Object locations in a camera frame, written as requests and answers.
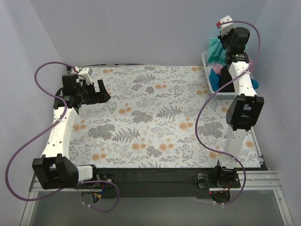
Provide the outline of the teal t shirt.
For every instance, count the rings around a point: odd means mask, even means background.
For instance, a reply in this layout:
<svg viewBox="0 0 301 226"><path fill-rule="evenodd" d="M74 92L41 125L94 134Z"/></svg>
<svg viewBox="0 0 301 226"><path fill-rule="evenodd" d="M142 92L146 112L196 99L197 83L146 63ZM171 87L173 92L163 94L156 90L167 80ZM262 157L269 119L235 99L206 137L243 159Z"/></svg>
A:
<svg viewBox="0 0 301 226"><path fill-rule="evenodd" d="M225 64L226 50L223 48L221 41L217 38L209 38L209 47L207 51L207 61L209 64Z"/></svg>

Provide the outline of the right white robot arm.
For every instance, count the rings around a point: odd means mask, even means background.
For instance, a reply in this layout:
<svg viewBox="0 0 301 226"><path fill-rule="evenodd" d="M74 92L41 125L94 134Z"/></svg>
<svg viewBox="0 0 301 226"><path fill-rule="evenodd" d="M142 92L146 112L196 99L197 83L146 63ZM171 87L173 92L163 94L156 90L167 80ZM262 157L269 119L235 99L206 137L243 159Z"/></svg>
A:
<svg viewBox="0 0 301 226"><path fill-rule="evenodd" d="M226 72L233 79L235 98L228 108L226 122L229 126L224 151L214 168L213 181L218 187L230 186L237 180L237 161L248 131L258 120L264 99L257 96L248 72L249 58L245 52L250 32L234 24L219 26L219 40L226 51Z"/></svg>

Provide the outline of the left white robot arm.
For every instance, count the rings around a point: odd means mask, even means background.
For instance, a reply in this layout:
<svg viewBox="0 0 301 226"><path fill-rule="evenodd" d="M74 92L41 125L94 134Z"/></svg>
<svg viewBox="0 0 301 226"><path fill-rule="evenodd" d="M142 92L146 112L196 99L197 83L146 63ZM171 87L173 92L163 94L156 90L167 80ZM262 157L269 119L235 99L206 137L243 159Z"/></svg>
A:
<svg viewBox="0 0 301 226"><path fill-rule="evenodd" d="M89 76L62 76L63 86L56 92L54 124L40 158L33 159L32 168L41 187L48 189L74 188L78 183L96 179L94 165L74 165L69 158L69 144L73 126L82 105L95 105L110 100L103 80L99 91Z"/></svg>

